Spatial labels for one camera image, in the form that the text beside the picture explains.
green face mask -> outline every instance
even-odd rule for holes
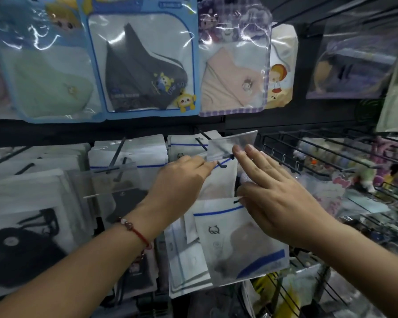
[[[29,117],[77,113],[93,91],[89,80],[55,70],[39,51],[22,50],[14,68],[17,99]]]

blue packaging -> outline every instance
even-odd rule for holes
[[[77,0],[107,119],[200,112],[196,0]]]
[[[0,0],[0,65],[25,121],[105,119],[76,0]]]

gray face mask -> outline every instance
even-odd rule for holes
[[[107,44],[106,90],[116,112],[139,108],[166,109],[186,87],[183,65],[148,52],[130,24],[125,36]]]

hand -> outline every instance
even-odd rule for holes
[[[233,154],[249,178],[237,190],[255,222],[269,236],[291,246],[312,249],[325,234],[342,226],[279,163],[247,145]]]
[[[168,163],[158,173],[148,195],[140,203],[157,210],[166,225],[185,214],[199,196],[205,179],[216,162],[205,162],[200,156],[183,156]]]

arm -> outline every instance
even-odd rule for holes
[[[152,241],[195,202],[216,164],[183,156],[158,174],[147,197],[124,218]],[[115,224],[0,302],[0,318],[89,317],[144,242]]]
[[[335,220],[263,152],[248,146],[233,153],[256,183],[243,184],[238,196],[262,230],[316,253],[387,317],[398,318],[398,256]]]

